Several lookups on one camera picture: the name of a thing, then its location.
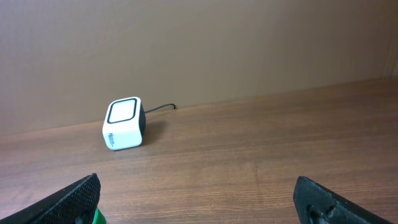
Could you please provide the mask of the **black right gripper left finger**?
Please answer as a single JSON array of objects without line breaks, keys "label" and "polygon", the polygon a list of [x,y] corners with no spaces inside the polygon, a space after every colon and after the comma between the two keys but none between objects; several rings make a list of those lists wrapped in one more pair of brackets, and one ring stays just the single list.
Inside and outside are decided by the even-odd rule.
[{"label": "black right gripper left finger", "polygon": [[1,219],[1,224],[94,223],[100,191],[100,180],[97,174],[92,173],[37,203]]}]

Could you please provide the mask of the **green lid jar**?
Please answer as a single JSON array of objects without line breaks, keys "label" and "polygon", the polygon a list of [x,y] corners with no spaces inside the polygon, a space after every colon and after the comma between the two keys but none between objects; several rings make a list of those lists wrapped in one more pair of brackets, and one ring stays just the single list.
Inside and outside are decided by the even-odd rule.
[{"label": "green lid jar", "polygon": [[92,224],[106,224],[106,219],[98,208],[95,210]]}]

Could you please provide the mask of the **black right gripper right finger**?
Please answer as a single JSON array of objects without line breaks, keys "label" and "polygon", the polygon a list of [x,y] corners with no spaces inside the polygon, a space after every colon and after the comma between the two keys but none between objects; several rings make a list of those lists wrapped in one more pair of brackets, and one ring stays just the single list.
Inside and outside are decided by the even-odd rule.
[{"label": "black right gripper right finger", "polygon": [[293,200],[300,223],[392,224],[305,176],[298,177]]}]

